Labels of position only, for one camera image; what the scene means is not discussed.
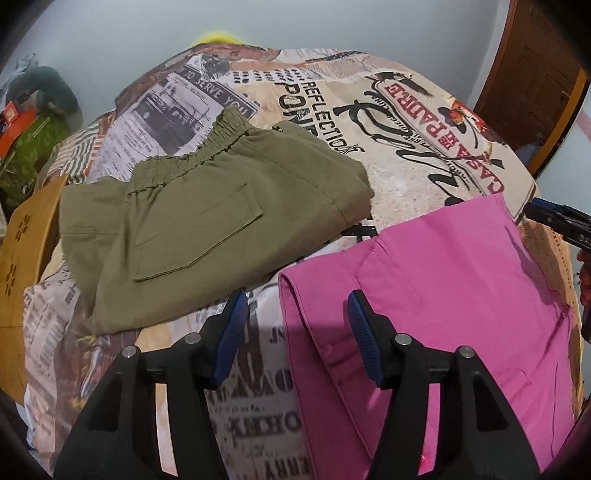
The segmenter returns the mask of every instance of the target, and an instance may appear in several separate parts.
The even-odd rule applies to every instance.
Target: folded clothing
[[[548,290],[501,194],[437,210],[351,249],[280,273],[291,374],[318,480],[362,480],[391,392],[363,368],[346,316],[360,288],[376,313],[423,345],[472,346],[511,404],[540,468],[574,423],[571,309]],[[421,473],[433,468],[439,390],[432,385]]]
[[[369,216],[372,195],[361,163],[305,129],[227,108],[193,154],[66,187],[60,233],[91,331],[113,333],[264,278]]]

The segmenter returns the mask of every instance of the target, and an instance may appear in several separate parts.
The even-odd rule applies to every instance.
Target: bed
[[[46,184],[66,174],[70,183],[105,175],[129,180],[134,165],[150,156],[194,151],[222,108],[235,105],[258,128],[291,120],[335,151],[361,161],[375,191],[372,216],[363,224],[377,231],[443,206],[502,193],[548,286],[575,310],[569,356],[573,414],[578,415],[582,346],[569,247],[548,228],[524,218],[525,203],[538,195],[533,178],[461,101],[403,65],[358,51],[202,44],[150,70],[115,104],[116,111],[54,150]],[[320,253],[348,248],[362,237],[343,236]],[[251,315],[232,373],[208,395],[222,457],[233,478],[282,478],[287,473],[311,478],[277,276],[249,286],[248,298]],[[143,351],[168,347],[199,330],[224,302],[142,331],[92,336],[58,244],[42,281],[25,290],[23,315],[24,404],[30,441],[43,467],[53,470],[77,415],[123,346],[136,343]],[[159,386],[161,463],[174,473],[165,402],[165,388]]]

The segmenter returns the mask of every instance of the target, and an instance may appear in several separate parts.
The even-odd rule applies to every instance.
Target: wooden chair
[[[21,204],[0,247],[0,388],[21,404],[27,386],[23,292],[39,282],[59,240],[58,206],[67,181],[59,177]]]

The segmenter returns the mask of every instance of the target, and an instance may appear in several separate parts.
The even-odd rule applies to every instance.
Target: green fabric
[[[192,312],[369,215],[361,163],[291,122],[274,128],[228,108],[194,154],[141,162],[129,184],[64,189],[64,255],[93,333]]]
[[[10,215],[35,188],[37,173],[53,147],[69,135],[68,127],[52,113],[39,115],[12,144],[0,162],[0,189]]]

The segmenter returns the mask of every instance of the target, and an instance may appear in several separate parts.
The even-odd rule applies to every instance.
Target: red lettering
[[[437,140],[441,145],[443,145],[443,148],[445,148],[446,150],[449,150],[450,148],[452,148],[456,143],[459,142],[459,140],[457,139],[457,137],[453,134],[453,132],[449,132],[447,135],[442,135],[439,137],[439,139]]]
[[[400,92],[404,92],[405,90],[403,86],[399,83],[393,83],[392,85],[386,87],[386,91],[393,97],[396,97],[397,94],[399,94]]]
[[[437,138],[437,135],[441,130],[447,130],[447,125],[442,124],[441,122],[439,122],[438,126],[427,125],[427,133],[431,135],[433,138]]]
[[[426,111],[425,106],[421,103],[421,102],[415,102],[412,105],[409,105],[407,108],[407,113],[416,119],[416,117],[418,117],[418,114],[421,112]]]
[[[491,184],[489,184],[489,186],[487,187],[488,191],[491,193],[500,193],[503,190],[505,190],[505,186],[503,185],[503,182],[500,181],[500,179],[495,179],[494,182],[492,182]]]
[[[466,165],[468,165],[472,170],[478,170],[482,163],[480,163],[478,160],[472,159],[467,160]]]
[[[417,101],[417,97],[413,97],[412,95],[408,95],[408,98],[399,98],[398,99],[398,103],[400,105],[402,105],[402,108],[404,108],[406,111],[408,111],[409,108],[412,108],[414,105],[414,102]]]
[[[418,122],[419,125],[424,125],[429,122],[433,122],[433,120],[437,120],[437,115],[431,113],[429,110],[425,108],[425,113],[423,113],[423,118],[421,118]]]
[[[404,101],[406,97],[408,97],[408,92],[402,92],[402,95],[398,99],[398,103],[400,103],[400,100]]]
[[[482,165],[482,173],[480,174],[480,179],[484,180],[484,179],[488,179],[490,177],[493,177],[495,179],[497,178],[497,176],[492,172],[492,170],[487,168],[487,166]]]
[[[462,157],[471,157],[470,152],[468,152],[468,150],[466,149],[466,147],[464,147],[464,145],[462,145],[460,143],[460,147],[457,151],[457,155],[456,157],[458,158],[462,158]]]

